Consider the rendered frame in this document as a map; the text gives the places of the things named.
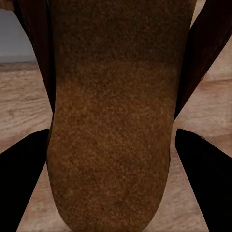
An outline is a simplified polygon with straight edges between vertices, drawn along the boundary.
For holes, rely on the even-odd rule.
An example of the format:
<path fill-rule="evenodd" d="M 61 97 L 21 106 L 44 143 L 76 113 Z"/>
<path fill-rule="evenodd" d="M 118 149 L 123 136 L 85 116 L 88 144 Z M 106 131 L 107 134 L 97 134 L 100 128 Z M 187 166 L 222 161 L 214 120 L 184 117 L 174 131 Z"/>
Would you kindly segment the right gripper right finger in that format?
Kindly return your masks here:
<path fill-rule="evenodd" d="M 177 129 L 175 148 L 209 231 L 232 232 L 232 158 L 183 129 Z"/>

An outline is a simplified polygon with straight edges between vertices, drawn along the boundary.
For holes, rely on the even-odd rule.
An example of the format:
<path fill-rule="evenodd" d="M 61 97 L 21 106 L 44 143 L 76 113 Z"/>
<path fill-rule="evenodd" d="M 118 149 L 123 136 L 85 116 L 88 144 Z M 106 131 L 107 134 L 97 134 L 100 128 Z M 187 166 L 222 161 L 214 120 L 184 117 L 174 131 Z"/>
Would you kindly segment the sandal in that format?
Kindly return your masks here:
<path fill-rule="evenodd" d="M 34 49 L 52 108 L 56 208 L 74 232 L 141 232 L 173 122 L 232 35 L 232 0 L 0 0 Z"/>

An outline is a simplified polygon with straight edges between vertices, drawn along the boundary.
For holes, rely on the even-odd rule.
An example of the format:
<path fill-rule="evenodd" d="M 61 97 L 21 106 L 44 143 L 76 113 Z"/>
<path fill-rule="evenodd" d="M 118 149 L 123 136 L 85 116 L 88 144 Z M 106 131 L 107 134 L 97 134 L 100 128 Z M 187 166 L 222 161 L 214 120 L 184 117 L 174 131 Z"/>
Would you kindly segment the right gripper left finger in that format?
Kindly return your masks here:
<path fill-rule="evenodd" d="M 16 232 L 40 177 L 50 129 L 34 132 L 0 154 L 0 232 Z"/>

